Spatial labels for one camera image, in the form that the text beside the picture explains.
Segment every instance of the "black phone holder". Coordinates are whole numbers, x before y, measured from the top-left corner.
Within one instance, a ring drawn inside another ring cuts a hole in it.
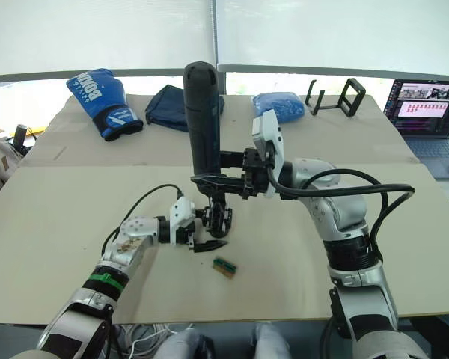
[[[324,90],[321,90],[320,95],[317,98],[316,105],[312,106],[309,104],[309,100],[311,98],[311,91],[313,90],[314,82],[316,82],[316,80],[311,81],[311,83],[309,84],[308,94],[306,95],[305,100],[305,104],[307,107],[309,107],[309,110],[313,116],[317,114],[319,110],[329,110],[330,108],[340,108],[341,110],[343,110],[344,114],[347,117],[354,116],[354,114],[358,110],[359,105],[361,104],[362,99],[364,98],[364,95],[366,94],[366,89],[362,87],[358,80],[350,78],[347,79],[346,84],[344,85],[343,92],[339,96],[337,105],[321,106],[321,101],[323,100],[324,96]],[[357,93],[356,98],[352,103],[346,98],[346,92],[349,86],[351,86]]]

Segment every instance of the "table surface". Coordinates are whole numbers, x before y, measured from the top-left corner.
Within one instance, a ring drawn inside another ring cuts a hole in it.
[[[128,95],[130,107],[144,119],[152,96]],[[324,96],[323,104],[336,104],[338,96]],[[254,146],[251,124],[255,117],[250,96],[225,96],[221,116],[221,149],[244,150]],[[346,117],[340,108],[319,111],[281,125],[287,159],[320,157],[346,163],[416,163],[399,132],[365,96],[358,112]],[[105,142],[74,97],[55,116],[49,128],[21,166],[74,165],[191,165],[187,132],[160,125]]]
[[[352,166],[416,188],[378,238],[400,315],[449,313],[449,201],[436,181],[423,165]],[[0,322],[47,323],[84,283],[106,235],[155,185],[174,182],[201,208],[206,199],[189,181],[191,174],[191,167],[174,166],[19,168],[0,192]],[[165,215],[175,196],[164,189],[135,214]],[[379,195],[366,198],[372,223]],[[325,251],[303,205],[277,197],[228,200],[234,210],[228,245],[204,254],[170,245],[147,252],[120,299],[116,323],[331,314]],[[238,265],[234,279],[212,270],[216,255]]]

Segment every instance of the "laptop keyboard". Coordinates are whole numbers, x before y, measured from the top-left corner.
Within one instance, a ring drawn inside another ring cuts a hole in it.
[[[448,157],[449,140],[407,139],[406,143],[417,157]]]

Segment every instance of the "green band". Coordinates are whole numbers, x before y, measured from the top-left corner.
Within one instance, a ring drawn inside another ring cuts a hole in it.
[[[108,273],[105,274],[92,274],[89,278],[90,280],[99,280],[100,282],[107,283],[110,286],[114,286],[116,289],[118,289],[120,292],[125,289],[124,286],[122,286],[119,282],[117,282],[115,279],[112,278],[112,276]]]

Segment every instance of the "white window shade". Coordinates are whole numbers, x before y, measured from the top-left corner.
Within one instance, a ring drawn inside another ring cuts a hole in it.
[[[216,17],[220,71],[449,76],[449,0],[216,0]]]
[[[215,64],[210,0],[0,0],[0,76]]]

